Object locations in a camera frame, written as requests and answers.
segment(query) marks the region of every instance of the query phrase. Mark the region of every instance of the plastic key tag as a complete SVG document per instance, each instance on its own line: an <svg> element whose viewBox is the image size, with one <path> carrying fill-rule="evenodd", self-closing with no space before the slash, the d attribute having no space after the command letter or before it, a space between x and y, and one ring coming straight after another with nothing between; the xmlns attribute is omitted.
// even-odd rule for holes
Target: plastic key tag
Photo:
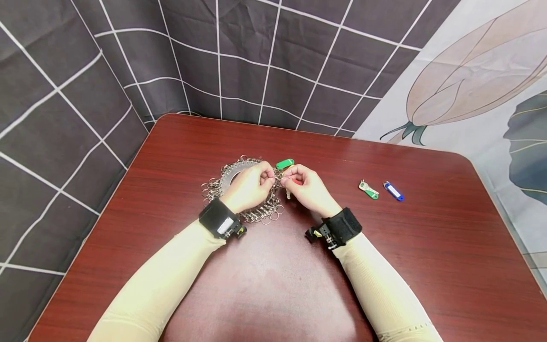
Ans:
<svg viewBox="0 0 547 342"><path fill-rule="evenodd" d="M390 194L393 195L393 197L395 197L398 201L402 201L405 199L405 196L403 196L400 192L397 191L397 189L395 189L395 187L389 183L388 181L385 181L383 183L383 187L389 191Z"/></svg>
<svg viewBox="0 0 547 342"><path fill-rule="evenodd" d="M278 169L278 170L283 170L283 169L288 168L291 165L294 165L294 159L289 158L289 159L285 159L285 160L282 160L279 163L277 163L275 165L275 168Z"/></svg>
<svg viewBox="0 0 547 342"><path fill-rule="evenodd" d="M359 183L359 189L364 191L373 200L377 200L380 196L380 193L372 189L368 184L366 184L364 179L361 179L361 182Z"/></svg>

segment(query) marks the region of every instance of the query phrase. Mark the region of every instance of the red wooden tabletop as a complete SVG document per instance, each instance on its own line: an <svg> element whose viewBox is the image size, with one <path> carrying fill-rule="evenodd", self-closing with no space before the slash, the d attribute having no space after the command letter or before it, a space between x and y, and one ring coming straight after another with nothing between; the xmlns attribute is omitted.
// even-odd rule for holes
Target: red wooden tabletop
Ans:
<svg viewBox="0 0 547 342"><path fill-rule="evenodd" d="M547 302L466 158L175 114L156 123L30 341L84 341L131 275L197 218L200 185L242 154L316 170L445 341L547 341ZM279 220L212 254L164 341L373 340L337 260L304 238L309 212L280 197Z"/></svg>

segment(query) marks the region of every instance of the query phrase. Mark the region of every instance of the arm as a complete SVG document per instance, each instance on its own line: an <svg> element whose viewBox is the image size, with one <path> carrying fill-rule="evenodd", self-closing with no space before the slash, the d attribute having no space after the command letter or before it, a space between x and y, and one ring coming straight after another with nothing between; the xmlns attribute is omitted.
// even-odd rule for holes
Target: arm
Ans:
<svg viewBox="0 0 547 342"><path fill-rule="evenodd" d="M220 200L239 213L264 201L274 183L272 167L262 162L241 172ZM88 341L158 341L205 260L225 244L194 221L133 274Z"/></svg>
<svg viewBox="0 0 547 342"><path fill-rule="evenodd" d="M281 184L321 217L342 211L317 173L302 165L287 170ZM442 341L414 292L365 235L359 233L333 252L380 342Z"/></svg>

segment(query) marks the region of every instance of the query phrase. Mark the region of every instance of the arm sleeve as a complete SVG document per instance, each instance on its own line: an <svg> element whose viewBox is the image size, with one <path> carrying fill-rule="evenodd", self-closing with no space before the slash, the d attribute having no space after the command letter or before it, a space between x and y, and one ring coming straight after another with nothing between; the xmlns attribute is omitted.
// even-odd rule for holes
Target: arm sleeve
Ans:
<svg viewBox="0 0 547 342"><path fill-rule="evenodd" d="M88 341L158 341L205 260L224 244L194 221L133 274Z"/></svg>
<svg viewBox="0 0 547 342"><path fill-rule="evenodd" d="M380 342L442 341L414 292L365 235L333 252Z"/></svg>

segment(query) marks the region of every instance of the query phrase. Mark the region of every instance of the green key tag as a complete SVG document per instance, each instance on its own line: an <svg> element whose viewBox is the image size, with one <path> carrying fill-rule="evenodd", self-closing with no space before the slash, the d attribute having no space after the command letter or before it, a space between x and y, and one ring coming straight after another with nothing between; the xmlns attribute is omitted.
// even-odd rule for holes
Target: green key tag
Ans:
<svg viewBox="0 0 547 342"><path fill-rule="evenodd" d="M294 165L294 159L289 158L289 159L285 159L285 160L282 160L279 163L277 163L275 165L275 168L278 169L278 170L283 170L283 169L288 168L291 165Z"/></svg>
<svg viewBox="0 0 547 342"><path fill-rule="evenodd" d="M359 183L359 189L364 191L373 200L377 200L380 196L380 193L372 189L368 184L366 184L364 179L361 179L361 182Z"/></svg>

